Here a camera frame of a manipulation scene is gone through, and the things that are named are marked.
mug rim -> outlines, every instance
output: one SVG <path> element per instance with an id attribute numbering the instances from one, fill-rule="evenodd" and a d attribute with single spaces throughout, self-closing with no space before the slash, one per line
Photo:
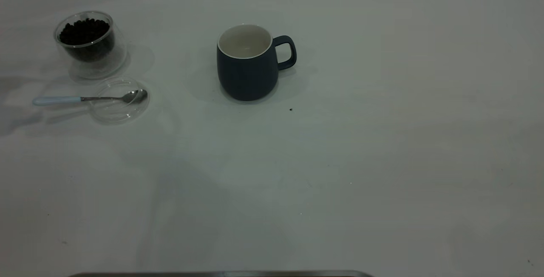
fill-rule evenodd
<path id="1" fill-rule="evenodd" d="M 240 27 L 240 26 L 255 26 L 255 27 L 258 27 L 258 28 L 262 29 L 263 31 L 266 31 L 266 33 L 270 37 L 270 44 L 268 45 L 268 47 L 266 49 L 264 49 L 264 51 L 262 53 L 260 53 L 260 54 L 258 54 L 256 56 L 252 56 L 252 57 L 235 57 L 235 56 L 232 56 L 230 54 L 225 53 L 225 51 L 219 45 L 219 41 L 221 40 L 221 37 L 223 37 L 223 35 L 225 35 L 225 33 L 230 31 L 231 29 L 233 29 L 235 27 Z M 270 31 L 268 31 L 268 29 L 265 29 L 264 27 L 262 27 L 260 25 L 252 25 L 252 24 L 248 24 L 248 23 L 242 23 L 241 25 L 235 25 L 235 26 L 229 27 L 228 29 L 223 31 L 221 33 L 221 35 L 219 35 L 219 38 L 217 39 L 217 48 L 221 51 L 221 53 L 223 53 L 223 55 L 225 55 L 227 57 L 230 57 L 230 58 L 234 58 L 234 59 L 252 59 L 252 58 L 257 58 L 257 57 L 261 56 L 262 54 L 266 53 L 270 49 L 270 47 L 272 46 L 273 41 L 274 41 L 274 38 L 272 37 L 272 34 L 270 33 Z"/>

mug handle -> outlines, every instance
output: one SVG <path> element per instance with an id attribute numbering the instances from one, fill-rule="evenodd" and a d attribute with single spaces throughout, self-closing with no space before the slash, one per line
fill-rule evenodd
<path id="1" fill-rule="evenodd" d="M 293 39 L 291 39 L 291 37 L 283 35 L 274 38 L 272 41 L 274 47 L 283 45 L 284 43 L 289 43 L 289 47 L 291 48 L 291 58 L 289 58 L 285 62 L 280 62 L 278 64 L 278 70 L 285 70 L 286 68 L 291 68 L 295 64 L 295 62 L 297 62 L 297 49 L 295 49 L 295 43 L 293 42 Z"/>

countertop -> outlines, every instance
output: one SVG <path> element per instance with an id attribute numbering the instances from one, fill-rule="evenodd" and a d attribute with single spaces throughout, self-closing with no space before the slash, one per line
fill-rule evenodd
<path id="1" fill-rule="evenodd" d="M 53 30 L 101 10 L 147 110 L 103 125 Z M 544 274 L 544 0 L 0 0 L 0 275 Z M 289 35 L 230 99 L 225 29 Z M 289 57 L 278 48 L 278 58 Z"/>

spoon handle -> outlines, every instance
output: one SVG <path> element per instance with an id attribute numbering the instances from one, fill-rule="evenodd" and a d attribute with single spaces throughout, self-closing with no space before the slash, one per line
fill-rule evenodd
<path id="1" fill-rule="evenodd" d="M 79 96 L 45 96 L 37 97 L 32 100 L 32 103 L 36 106 L 70 104 L 79 102 L 81 102 L 81 97 Z"/>
<path id="2" fill-rule="evenodd" d="M 100 99 L 121 99 L 121 97 L 111 97 L 111 96 L 88 96 L 88 97 L 81 97 L 82 102 L 88 102 L 88 101 L 99 101 Z"/>

dark blue mug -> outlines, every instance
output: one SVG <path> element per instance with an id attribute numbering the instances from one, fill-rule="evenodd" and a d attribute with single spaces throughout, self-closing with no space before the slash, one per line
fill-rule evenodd
<path id="1" fill-rule="evenodd" d="M 291 58 L 278 64 L 276 46 L 287 43 Z M 225 91 L 235 99 L 253 101 L 264 97 L 278 82 L 278 71 L 297 62 L 297 50 L 289 36 L 272 38 L 258 25 L 227 29 L 217 42 L 217 72 Z"/>

